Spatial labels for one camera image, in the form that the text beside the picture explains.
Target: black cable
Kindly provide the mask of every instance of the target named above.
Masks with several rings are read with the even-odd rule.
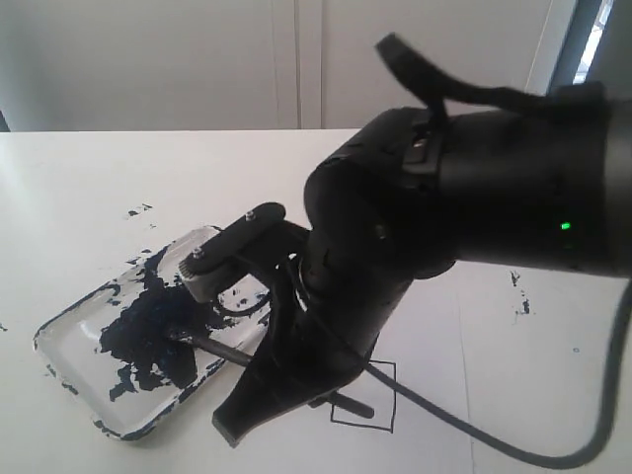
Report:
[[[219,316],[222,317],[231,317],[231,318],[243,318],[244,316],[251,316],[256,311],[259,311],[261,308],[266,306],[271,299],[270,292],[266,293],[259,301],[257,301],[252,306],[246,309],[240,309],[239,311],[234,311],[232,309],[228,309],[222,303],[219,302],[219,297],[215,296],[213,298],[213,310]]]
[[[406,397],[414,404],[435,415],[440,420],[443,420],[467,435],[484,442],[502,454],[512,457],[518,461],[547,469],[578,468],[595,460],[606,447],[614,427],[614,415],[616,412],[619,392],[621,365],[623,354],[625,352],[625,344],[627,342],[630,317],[632,316],[632,280],[628,281],[623,294],[621,295],[616,315],[614,317],[614,323],[610,333],[610,342],[605,358],[605,370],[601,388],[599,413],[592,437],[586,445],[571,454],[564,456],[546,456],[525,451],[486,432],[483,432],[476,427],[473,427],[469,423],[464,422],[463,420],[460,420],[459,418],[456,418],[446,412],[443,408],[435,405],[433,402],[422,397],[407,386],[395,381],[377,367],[371,365],[364,357],[358,354],[356,350],[349,345],[349,343],[336,335],[319,317],[318,312],[310,305],[309,295],[307,295],[304,291],[300,278],[296,274],[295,266],[292,263],[288,263],[286,268],[292,282],[294,283],[294,287],[299,292],[301,299],[303,299],[307,305],[307,311],[311,313],[311,316],[318,323],[321,329],[323,329],[338,344],[343,346],[345,350],[356,359],[357,363],[361,364],[364,370],[370,373],[373,377],[395,392]]]

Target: white tabletop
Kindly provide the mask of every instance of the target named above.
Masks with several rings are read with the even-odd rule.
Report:
[[[0,472],[532,473],[401,397],[394,433],[332,424],[302,408],[237,449],[210,424],[240,374],[226,367],[147,438],[106,438],[34,353],[36,329],[129,268],[145,248],[227,225],[276,200],[307,225],[302,188],[350,130],[0,135]],[[128,211],[150,204],[130,217]],[[511,272],[519,279],[512,281]],[[609,327],[623,282],[457,264],[417,282],[376,358],[398,380],[518,446],[566,454],[592,433]],[[528,314],[524,301],[528,299]],[[615,433],[583,473],[629,472],[632,365]],[[350,387],[380,403],[382,387]]]

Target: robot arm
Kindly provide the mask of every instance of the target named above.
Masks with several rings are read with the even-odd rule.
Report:
[[[205,244],[272,293],[268,333],[213,416],[231,445],[335,398],[369,366],[412,281],[456,260],[632,275],[632,103],[608,102],[598,85],[546,97],[479,88],[395,36],[377,48],[427,108],[384,112],[311,174],[311,231],[287,227],[283,215],[265,220],[262,206],[226,229],[241,229],[232,245]],[[496,109],[449,118],[446,99]],[[196,271],[188,260],[196,295],[194,274],[218,275],[217,266]]]

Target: white cabinet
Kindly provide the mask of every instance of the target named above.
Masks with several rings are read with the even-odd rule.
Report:
[[[316,30],[316,23],[321,32],[299,34],[301,65],[320,65],[301,69],[301,85],[310,86],[301,87],[301,104],[320,105],[320,114],[308,109],[303,125],[359,127],[385,109],[419,103],[373,48],[391,32],[457,77],[543,93],[574,5],[575,0],[301,0],[299,32]]]
[[[546,89],[575,0],[3,0],[14,130],[359,127],[418,102],[373,46]]]
[[[14,130],[297,126],[293,0],[3,0],[0,18]]]

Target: clear plastic tray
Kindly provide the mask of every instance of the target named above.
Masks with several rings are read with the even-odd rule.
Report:
[[[194,230],[108,281],[39,328],[36,351],[63,387],[81,398],[106,435],[135,440],[205,383],[224,360],[162,337],[166,324],[191,327],[240,348],[265,331],[269,305],[240,318],[220,317],[194,302],[178,263],[217,234]],[[220,295],[233,311],[247,310],[267,289],[246,276]]]

